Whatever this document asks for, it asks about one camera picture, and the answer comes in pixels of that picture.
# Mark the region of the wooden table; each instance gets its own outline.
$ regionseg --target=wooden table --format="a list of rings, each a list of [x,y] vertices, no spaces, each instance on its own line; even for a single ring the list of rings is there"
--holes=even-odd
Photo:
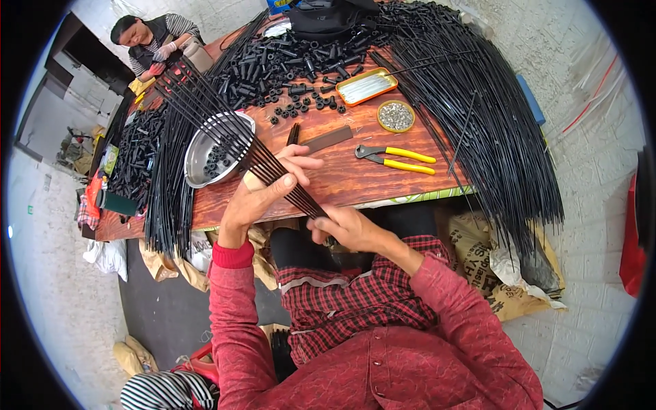
[[[220,56],[219,45],[223,37],[208,44],[205,48],[216,60]],[[356,65],[347,69],[352,71]],[[365,71],[378,66],[369,58],[364,63]],[[322,76],[314,84],[315,87],[324,85]],[[341,101],[337,93],[335,98]],[[248,107],[245,111],[256,121],[256,135],[272,152],[280,151],[287,142],[291,126],[300,123],[299,143],[303,143],[315,136],[321,135],[343,125],[351,126],[353,139],[325,148],[312,154],[312,157],[322,158],[325,166],[318,171],[308,171],[308,178],[312,181],[308,192],[318,203],[331,203],[336,206],[357,205],[372,203],[382,199],[403,197],[406,195],[422,194],[456,188],[453,177],[447,178],[448,164],[443,160],[438,147],[432,140],[424,125],[417,120],[414,126],[403,134],[394,134],[385,131],[376,119],[378,106],[387,100],[406,99],[400,92],[394,90],[380,95],[353,108],[347,108],[345,114],[339,114],[328,107],[319,111],[314,108],[292,119],[280,118],[280,123],[271,125],[269,118],[273,115],[276,106],[284,106],[291,102],[291,98],[282,95],[279,103],[268,104],[264,108]],[[427,175],[401,171],[384,167],[368,159],[356,159],[355,148],[358,144],[367,146],[391,146],[404,148],[420,154],[435,157],[437,162],[429,165],[435,169],[435,175]],[[419,161],[407,158],[393,157],[382,154],[383,157],[399,159],[408,163],[426,165]],[[460,181],[465,184],[461,170],[456,166],[456,173]],[[228,200],[239,184],[239,178],[230,181],[211,184],[195,191],[194,207],[192,211],[192,229],[202,230],[216,228],[226,208]],[[276,220],[303,215],[298,209],[287,201],[279,201],[269,209],[262,220]],[[100,224],[96,228],[97,241],[109,241],[121,238],[142,237],[142,220],[130,219],[128,224],[121,224],[119,215],[111,211],[103,211]]]

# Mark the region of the black mat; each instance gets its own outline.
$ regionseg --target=black mat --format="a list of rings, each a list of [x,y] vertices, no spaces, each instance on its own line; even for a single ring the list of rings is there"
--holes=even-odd
[[[190,355],[211,337],[209,292],[192,287],[182,276],[155,282],[139,252],[137,239],[127,241],[128,282],[119,280],[127,329],[148,349],[162,370]],[[289,325],[289,313],[280,304],[280,292],[269,291],[255,280],[259,324]]]

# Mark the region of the red jacket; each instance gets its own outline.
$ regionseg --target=red jacket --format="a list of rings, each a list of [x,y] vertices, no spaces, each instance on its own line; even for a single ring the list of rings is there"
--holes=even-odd
[[[410,285],[439,316],[427,332],[362,331],[278,385],[271,349],[256,326],[253,247],[215,245],[210,269],[219,408],[541,409],[533,369],[465,279],[428,255]]]

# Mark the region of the hand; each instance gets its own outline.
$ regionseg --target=hand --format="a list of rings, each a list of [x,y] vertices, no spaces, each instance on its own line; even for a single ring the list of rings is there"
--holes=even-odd
[[[165,68],[166,68],[166,64],[162,62],[157,62],[150,66],[148,72],[150,73],[151,76],[155,77],[156,75],[162,74]]]
[[[352,251],[383,253],[390,240],[398,240],[392,232],[382,229],[351,207],[321,207],[330,219],[317,218],[308,220],[307,224],[315,243],[323,243],[328,235],[332,235]]]
[[[159,47],[155,54],[153,55],[153,60],[155,61],[166,61],[166,59],[171,55],[172,52],[178,49],[178,46],[172,41],[167,44]]]
[[[289,171],[271,186],[264,185],[253,174],[247,173],[239,183],[221,220],[218,231],[218,244],[224,248],[237,249],[246,240],[248,228],[260,219],[269,207],[289,194],[296,184],[310,185],[304,169],[319,169],[322,159],[302,157],[310,147],[290,145],[285,147],[276,158]]]

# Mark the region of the pliers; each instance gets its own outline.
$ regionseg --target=pliers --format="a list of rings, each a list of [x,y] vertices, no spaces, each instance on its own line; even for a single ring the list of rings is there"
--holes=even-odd
[[[368,147],[362,144],[359,144],[356,147],[356,158],[358,159],[367,158],[370,159],[371,161],[374,161],[375,163],[383,164],[386,167],[402,169],[404,171],[413,171],[416,173],[435,175],[434,169],[428,167],[422,167],[421,165],[412,165],[412,164],[406,164],[404,162],[393,161],[391,159],[383,159],[378,155],[376,155],[382,153],[399,155],[406,158],[412,158],[412,159],[416,159],[417,161],[422,161],[429,164],[434,164],[436,161],[435,158],[433,157],[427,157],[425,155],[421,155],[416,152],[412,152],[408,150],[403,150],[401,148]]]

